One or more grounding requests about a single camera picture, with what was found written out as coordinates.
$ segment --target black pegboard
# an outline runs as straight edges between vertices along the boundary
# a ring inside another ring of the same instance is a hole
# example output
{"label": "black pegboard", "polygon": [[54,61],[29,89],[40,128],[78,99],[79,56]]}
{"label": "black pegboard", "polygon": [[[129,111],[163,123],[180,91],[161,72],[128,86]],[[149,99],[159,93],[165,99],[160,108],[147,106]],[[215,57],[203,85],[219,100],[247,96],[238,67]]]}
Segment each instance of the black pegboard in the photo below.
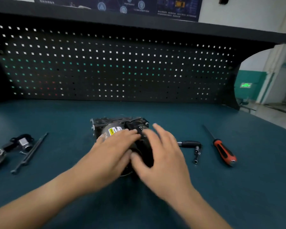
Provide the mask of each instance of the black pegboard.
{"label": "black pegboard", "polygon": [[26,99],[218,103],[238,108],[242,39],[0,14],[0,65]]}

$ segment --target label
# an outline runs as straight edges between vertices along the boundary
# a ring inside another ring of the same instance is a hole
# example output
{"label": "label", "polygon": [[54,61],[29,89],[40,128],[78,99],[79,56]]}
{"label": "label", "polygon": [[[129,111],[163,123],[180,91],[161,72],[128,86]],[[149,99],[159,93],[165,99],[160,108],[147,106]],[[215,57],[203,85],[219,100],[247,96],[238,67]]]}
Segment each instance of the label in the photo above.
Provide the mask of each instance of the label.
{"label": "label", "polygon": [[120,130],[122,130],[122,128],[118,126],[118,127],[112,127],[108,131],[109,131],[110,135],[113,135],[114,133],[116,133],[117,131],[120,131]]}

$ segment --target red and black screwdriver handle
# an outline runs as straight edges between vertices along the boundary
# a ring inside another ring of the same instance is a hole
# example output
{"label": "red and black screwdriver handle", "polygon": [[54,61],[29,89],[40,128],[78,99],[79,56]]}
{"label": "red and black screwdriver handle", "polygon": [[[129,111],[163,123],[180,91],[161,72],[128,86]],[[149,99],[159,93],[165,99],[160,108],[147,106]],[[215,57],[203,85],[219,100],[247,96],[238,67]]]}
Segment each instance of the red and black screwdriver handle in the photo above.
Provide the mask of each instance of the red and black screwdriver handle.
{"label": "red and black screwdriver handle", "polygon": [[234,166],[234,164],[237,162],[236,156],[227,148],[224,146],[222,141],[220,139],[215,139],[213,141],[214,146],[217,148],[220,156],[230,166]]}

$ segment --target exit sign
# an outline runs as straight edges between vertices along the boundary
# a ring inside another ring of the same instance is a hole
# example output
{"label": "exit sign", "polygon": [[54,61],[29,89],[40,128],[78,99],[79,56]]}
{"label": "exit sign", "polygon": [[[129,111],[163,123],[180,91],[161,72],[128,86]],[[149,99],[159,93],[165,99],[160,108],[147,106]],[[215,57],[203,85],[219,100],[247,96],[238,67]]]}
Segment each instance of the exit sign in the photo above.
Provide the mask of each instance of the exit sign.
{"label": "exit sign", "polygon": [[251,86],[252,86],[252,83],[242,83],[240,85],[241,88],[251,88]]}

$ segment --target teal workbench surface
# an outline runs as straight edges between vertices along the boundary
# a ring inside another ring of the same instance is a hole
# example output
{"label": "teal workbench surface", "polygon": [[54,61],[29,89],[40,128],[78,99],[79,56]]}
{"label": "teal workbench surface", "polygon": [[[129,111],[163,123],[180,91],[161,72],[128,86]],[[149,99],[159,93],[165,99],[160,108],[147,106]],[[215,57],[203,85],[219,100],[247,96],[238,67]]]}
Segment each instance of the teal workbench surface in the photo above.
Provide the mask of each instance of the teal workbench surface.
{"label": "teal workbench surface", "polygon": [[[91,118],[141,116],[178,141],[203,148],[182,149],[194,187],[234,228],[286,228],[286,129],[243,111],[211,104],[17,100],[0,104],[0,147],[23,133],[49,132],[28,166],[10,152],[0,167],[0,207],[72,167],[92,147]],[[238,163],[228,167],[202,127],[222,139]],[[121,177],[98,193],[64,208],[43,228],[187,228],[167,204],[136,176]]]}

